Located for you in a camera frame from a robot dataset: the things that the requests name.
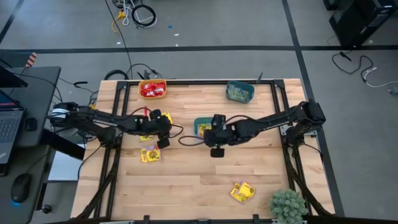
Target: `laptop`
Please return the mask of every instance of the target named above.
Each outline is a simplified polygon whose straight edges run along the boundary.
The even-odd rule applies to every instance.
[[[24,108],[0,90],[0,164],[7,164]]]

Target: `white tag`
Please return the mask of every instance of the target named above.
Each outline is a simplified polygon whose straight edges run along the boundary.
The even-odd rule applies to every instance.
[[[56,109],[52,110],[51,117],[53,117],[53,118],[66,118],[67,117],[66,114],[69,114],[68,110],[61,109],[61,108],[56,108]]]

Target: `white cable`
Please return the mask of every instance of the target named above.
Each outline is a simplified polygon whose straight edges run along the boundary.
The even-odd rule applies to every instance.
[[[370,84],[368,83],[366,77],[367,77],[367,75],[369,75],[371,72],[375,71],[376,69],[377,69],[377,67],[374,67],[374,68],[372,68],[372,69],[370,69],[370,70],[367,70],[366,73],[365,73],[365,75],[364,75],[364,77],[363,77],[363,78],[365,79],[365,82],[366,82],[366,84],[367,84],[368,86],[370,86],[370,87],[372,87],[372,88],[380,88],[380,87],[384,87],[384,86],[387,86],[387,85],[390,85],[390,84],[393,84],[393,83],[398,83],[398,81],[393,81],[393,82],[388,82],[388,83],[385,83],[385,84],[382,84],[382,85],[378,85],[378,86],[370,85]]]
[[[135,8],[135,6],[136,6],[136,5],[134,5],[133,0],[130,0],[130,3],[131,3],[130,5],[126,6],[126,0],[123,0],[123,10],[124,10],[124,13],[126,14],[126,18],[124,18],[123,21],[122,21],[122,24],[124,26],[129,25],[129,11],[132,12],[131,6],[132,6],[132,8]],[[138,22],[145,22],[145,21],[147,21],[149,19],[153,19],[154,18],[153,16],[151,16],[151,17],[148,17],[148,18],[146,18],[144,20],[140,20],[137,11],[135,11],[134,14],[136,15],[136,18],[137,18]],[[156,22],[157,22],[157,18],[155,18],[155,22],[152,25],[147,26],[147,27],[143,27],[143,28],[153,27],[156,24]]]

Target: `black computer tower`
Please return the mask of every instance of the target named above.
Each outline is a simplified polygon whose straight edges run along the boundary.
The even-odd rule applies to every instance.
[[[329,11],[336,10],[341,0],[323,0],[325,7]]]
[[[341,46],[359,47],[398,10],[398,0],[344,0],[329,22]]]

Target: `black desk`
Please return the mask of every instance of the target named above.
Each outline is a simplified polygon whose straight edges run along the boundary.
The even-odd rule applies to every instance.
[[[10,69],[12,72],[21,73],[23,68]],[[37,67],[28,68],[24,75],[44,78],[55,85],[60,75],[60,67]],[[44,154],[50,152],[50,146],[58,150],[74,149],[74,157],[83,158],[82,148],[64,140],[61,137],[44,129],[44,124],[51,100],[54,93],[54,86],[36,78],[21,77],[29,84],[27,88],[15,88],[11,98],[19,101],[26,109],[25,118],[34,117],[37,119],[37,130],[26,132],[20,131],[16,146],[12,150],[11,160],[9,161],[9,172],[5,177],[0,177],[0,223],[20,224],[29,223],[32,219],[33,211],[41,207],[41,200],[44,196],[45,184],[43,180],[49,167],[50,155],[41,159],[29,171],[32,174],[32,183],[30,185],[29,198],[20,204],[15,204],[11,200],[11,185],[14,179],[28,169],[28,167]],[[9,94],[12,88],[3,88],[5,93]]]

